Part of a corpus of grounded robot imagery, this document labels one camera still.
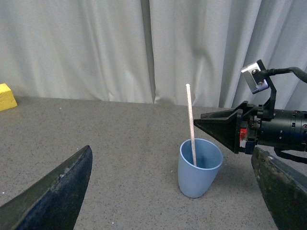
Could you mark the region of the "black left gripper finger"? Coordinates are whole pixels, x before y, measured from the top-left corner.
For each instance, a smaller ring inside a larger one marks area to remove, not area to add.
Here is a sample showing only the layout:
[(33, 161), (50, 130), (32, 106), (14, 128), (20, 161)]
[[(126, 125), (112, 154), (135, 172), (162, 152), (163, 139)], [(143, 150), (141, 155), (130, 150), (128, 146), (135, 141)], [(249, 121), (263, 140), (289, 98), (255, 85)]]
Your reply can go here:
[(39, 181), (0, 207), (2, 230), (72, 230), (93, 164), (84, 146)]

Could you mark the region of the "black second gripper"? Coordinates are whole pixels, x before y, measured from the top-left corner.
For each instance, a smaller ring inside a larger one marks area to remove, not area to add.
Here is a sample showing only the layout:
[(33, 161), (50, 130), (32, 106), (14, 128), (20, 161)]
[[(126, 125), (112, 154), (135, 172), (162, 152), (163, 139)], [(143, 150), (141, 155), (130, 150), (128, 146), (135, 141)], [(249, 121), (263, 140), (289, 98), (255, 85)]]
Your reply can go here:
[(274, 103), (243, 101), (235, 109), (204, 113), (194, 126), (233, 153), (253, 153), (251, 164), (265, 204), (280, 230), (307, 228), (307, 176), (255, 146), (262, 121), (274, 118)]

